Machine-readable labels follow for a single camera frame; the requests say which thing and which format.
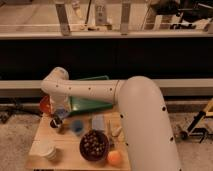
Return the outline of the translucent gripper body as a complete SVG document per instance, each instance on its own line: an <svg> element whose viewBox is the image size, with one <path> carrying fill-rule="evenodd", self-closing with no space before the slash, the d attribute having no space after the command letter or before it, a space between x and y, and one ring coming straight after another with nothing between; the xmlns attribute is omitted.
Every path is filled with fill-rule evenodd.
<svg viewBox="0 0 213 171"><path fill-rule="evenodd" d="M67 112L71 111L70 99L68 96L51 96L50 97L51 112L54 113L57 109L64 109Z"/></svg>

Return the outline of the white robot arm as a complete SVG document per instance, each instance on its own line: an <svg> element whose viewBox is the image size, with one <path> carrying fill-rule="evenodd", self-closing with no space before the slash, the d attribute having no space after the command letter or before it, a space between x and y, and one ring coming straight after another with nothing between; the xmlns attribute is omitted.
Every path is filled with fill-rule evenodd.
<svg viewBox="0 0 213 171"><path fill-rule="evenodd" d="M183 171L163 95L151 79L71 80L64 68L56 67L41 89L58 104L70 96L115 104L132 171Z"/></svg>

